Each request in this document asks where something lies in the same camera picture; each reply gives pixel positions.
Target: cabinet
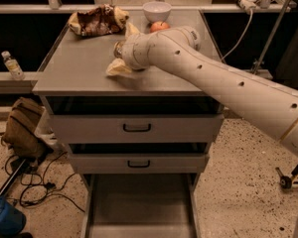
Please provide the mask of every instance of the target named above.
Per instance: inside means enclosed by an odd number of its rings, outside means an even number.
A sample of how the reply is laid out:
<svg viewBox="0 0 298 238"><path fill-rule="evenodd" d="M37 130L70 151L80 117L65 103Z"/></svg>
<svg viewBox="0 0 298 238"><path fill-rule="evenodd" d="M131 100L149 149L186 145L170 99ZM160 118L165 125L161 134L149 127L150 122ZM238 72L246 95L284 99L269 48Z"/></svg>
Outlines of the cabinet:
<svg viewBox="0 0 298 238"><path fill-rule="evenodd" d="M130 21L143 33L141 10ZM173 10L218 59L198 10ZM81 39L64 31L34 92L50 115L75 172L89 189L82 237L200 237L193 191L209 159L222 107L183 79L157 67L107 77L123 35Z"/></svg>

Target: clear plastic bottle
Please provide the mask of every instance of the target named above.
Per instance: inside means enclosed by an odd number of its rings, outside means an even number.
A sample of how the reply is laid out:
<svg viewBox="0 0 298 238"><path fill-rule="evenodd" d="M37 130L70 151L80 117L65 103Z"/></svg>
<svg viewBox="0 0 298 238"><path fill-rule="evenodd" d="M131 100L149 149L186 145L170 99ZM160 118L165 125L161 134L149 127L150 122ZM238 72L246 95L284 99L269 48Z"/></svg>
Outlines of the clear plastic bottle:
<svg viewBox="0 0 298 238"><path fill-rule="evenodd" d="M25 74L23 70L20 68L17 60L11 56L9 52L1 53L3 58L3 62L6 67L9 69L13 79L15 80L23 80L25 78Z"/></svg>

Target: red apple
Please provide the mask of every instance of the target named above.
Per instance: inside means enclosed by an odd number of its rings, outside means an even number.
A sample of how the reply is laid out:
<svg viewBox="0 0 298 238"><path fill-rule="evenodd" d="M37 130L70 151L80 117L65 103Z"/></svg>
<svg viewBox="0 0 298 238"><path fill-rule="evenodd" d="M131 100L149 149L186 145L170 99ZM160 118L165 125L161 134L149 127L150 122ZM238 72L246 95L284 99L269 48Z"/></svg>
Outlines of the red apple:
<svg viewBox="0 0 298 238"><path fill-rule="evenodd" d="M163 21L157 21L155 23L152 23L150 27L150 33L159 31L159 30L164 30L170 28L169 24Z"/></svg>

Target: robotic arm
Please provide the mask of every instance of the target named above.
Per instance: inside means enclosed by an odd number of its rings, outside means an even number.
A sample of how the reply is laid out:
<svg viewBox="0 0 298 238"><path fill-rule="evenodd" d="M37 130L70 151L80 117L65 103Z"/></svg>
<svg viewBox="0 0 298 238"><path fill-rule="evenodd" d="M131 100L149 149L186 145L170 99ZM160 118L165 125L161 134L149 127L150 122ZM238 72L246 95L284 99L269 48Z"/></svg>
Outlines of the robotic arm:
<svg viewBox="0 0 298 238"><path fill-rule="evenodd" d="M205 57L200 41L191 27L137 33L115 55L125 67L155 65L189 81L298 157L298 91Z"/></svg>

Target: bottle cap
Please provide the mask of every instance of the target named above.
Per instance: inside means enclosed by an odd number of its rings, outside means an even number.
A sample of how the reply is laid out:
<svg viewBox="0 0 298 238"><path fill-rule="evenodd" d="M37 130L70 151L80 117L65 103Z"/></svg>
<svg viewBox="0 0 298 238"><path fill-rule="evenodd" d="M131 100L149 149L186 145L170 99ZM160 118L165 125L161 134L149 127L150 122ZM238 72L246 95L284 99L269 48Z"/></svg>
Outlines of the bottle cap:
<svg viewBox="0 0 298 238"><path fill-rule="evenodd" d="M9 52L3 52L3 53L1 53L1 56L2 56L2 58L8 58L9 56L10 56L10 53Z"/></svg>

